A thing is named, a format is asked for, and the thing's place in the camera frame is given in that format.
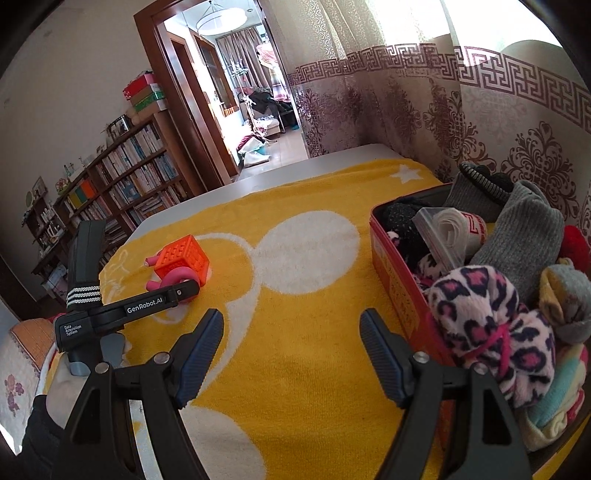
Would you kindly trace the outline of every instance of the patterned curtain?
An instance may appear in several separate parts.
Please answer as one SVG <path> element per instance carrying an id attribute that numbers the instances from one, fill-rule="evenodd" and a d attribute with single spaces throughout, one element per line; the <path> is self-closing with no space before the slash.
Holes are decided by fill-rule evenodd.
<path id="1" fill-rule="evenodd" d="M 312 156 L 383 143 L 544 190 L 591 243 L 591 95 L 519 0 L 261 0 Z"/>

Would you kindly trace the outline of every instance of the white star pattern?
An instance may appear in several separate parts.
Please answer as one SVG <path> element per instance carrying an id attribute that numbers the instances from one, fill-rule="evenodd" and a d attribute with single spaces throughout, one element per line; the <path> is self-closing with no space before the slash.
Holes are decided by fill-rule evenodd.
<path id="1" fill-rule="evenodd" d="M 420 170 L 413 170 L 406 165 L 400 165 L 398 172 L 390 175 L 392 178 L 400 179 L 400 183 L 406 183 L 410 180 L 422 180 L 423 177 L 419 174 Z"/>

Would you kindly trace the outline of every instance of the black sleeve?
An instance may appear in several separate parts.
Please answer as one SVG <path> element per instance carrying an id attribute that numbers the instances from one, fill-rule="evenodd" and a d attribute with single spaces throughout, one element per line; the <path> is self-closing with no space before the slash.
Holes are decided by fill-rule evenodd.
<path id="1" fill-rule="evenodd" d="M 33 411 L 22 439 L 22 452 L 16 457 L 17 467 L 26 480 L 50 480 L 64 430 L 47 413 L 46 395 L 33 401 Z"/>

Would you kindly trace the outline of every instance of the rolled white fabric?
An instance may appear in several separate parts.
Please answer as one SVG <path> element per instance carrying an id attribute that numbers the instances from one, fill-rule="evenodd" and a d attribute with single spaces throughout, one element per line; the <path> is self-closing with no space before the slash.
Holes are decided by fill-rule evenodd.
<path id="1" fill-rule="evenodd" d="M 478 252 L 488 234 L 481 217 L 455 208 L 436 214 L 433 223 L 444 245 L 464 260 Z"/>

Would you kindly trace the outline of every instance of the greek key pattern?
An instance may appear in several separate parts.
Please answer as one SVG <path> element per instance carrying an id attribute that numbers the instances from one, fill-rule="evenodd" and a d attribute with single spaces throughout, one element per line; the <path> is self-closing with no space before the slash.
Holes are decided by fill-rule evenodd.
<path id="1" fill-rule="evenodd" d="M 397 77 L 455 80 L 514 95 L 563 116 L 591 134 L 591 94 L 582 85 L 526 61 L 478 47 L 454 47 L 439 53 L 434 43 L 380 45 L 296 67 L 292 86 L 357 72 L 390 70 Z"/>

